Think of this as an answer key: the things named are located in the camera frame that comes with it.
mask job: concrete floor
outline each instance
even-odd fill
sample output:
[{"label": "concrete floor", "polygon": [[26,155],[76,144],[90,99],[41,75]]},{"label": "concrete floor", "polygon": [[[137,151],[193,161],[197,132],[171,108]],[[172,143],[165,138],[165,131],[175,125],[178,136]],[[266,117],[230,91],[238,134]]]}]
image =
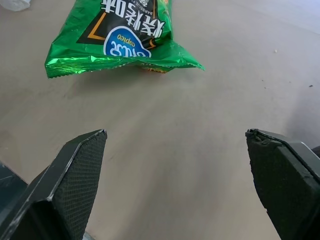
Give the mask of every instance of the concrete floor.
[{"label": "concrete floor", "polygon": [[175,39],[206,71],[49,80],[44,61],[73,3],[0,9],[0,161],[30,182],[66,141],[105,128],[87,226],[97,240],[279,239],[245,131],[320,144],[320,3],[173,1]]}]

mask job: textured rubber pad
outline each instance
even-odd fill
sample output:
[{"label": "textured rubber pad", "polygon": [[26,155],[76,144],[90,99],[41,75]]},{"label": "textured rubber pad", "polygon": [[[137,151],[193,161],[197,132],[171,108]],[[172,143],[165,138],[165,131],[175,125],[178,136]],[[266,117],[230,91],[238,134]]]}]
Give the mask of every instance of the textured rubber pad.
[{"label": "textured rubber pad", "polygon": [[95,201],[106,136],[104,132],[83,144],[54,196],[71,240],[82,240]]},{"label": "textured rubber pad", "polygon": [[281,239],[319,239],[319,183],[281,142],[246,136],[256,192]]}]

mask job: white object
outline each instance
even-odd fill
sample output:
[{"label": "white object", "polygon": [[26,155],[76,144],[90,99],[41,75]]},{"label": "white object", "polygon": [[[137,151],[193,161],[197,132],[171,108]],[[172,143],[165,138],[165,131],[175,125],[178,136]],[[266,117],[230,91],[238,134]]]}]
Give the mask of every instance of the white object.
[{"label": "white object", "polygon": [[0,5],[5,9],[19,12],[30,7],[30,0],[0,0]]}]

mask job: floor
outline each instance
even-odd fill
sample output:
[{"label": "floor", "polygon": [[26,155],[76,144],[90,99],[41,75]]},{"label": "floor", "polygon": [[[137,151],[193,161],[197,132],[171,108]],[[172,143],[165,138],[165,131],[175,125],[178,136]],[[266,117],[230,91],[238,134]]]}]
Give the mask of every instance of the floor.
[{"label": "floor", "polygon": [[0,161],[30,182],[68,140],[108,140],[87,225],[96,240],[278,240],[245,131],[320,144],[320,3],[173,1],[175,39],[206,67],[47,79],[73,0],[0,8]]}]

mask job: green chip bag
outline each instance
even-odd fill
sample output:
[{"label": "green chip bag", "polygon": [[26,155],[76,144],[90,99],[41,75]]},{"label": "green chip bag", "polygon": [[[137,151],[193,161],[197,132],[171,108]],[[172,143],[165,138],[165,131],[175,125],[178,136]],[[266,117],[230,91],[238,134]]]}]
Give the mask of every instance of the green chip bag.
[{"label": "green chip bag", "polygon": [[173,41],[171,0],[76,0],[44,66],[54,78],[127,64],[204,69]]}]

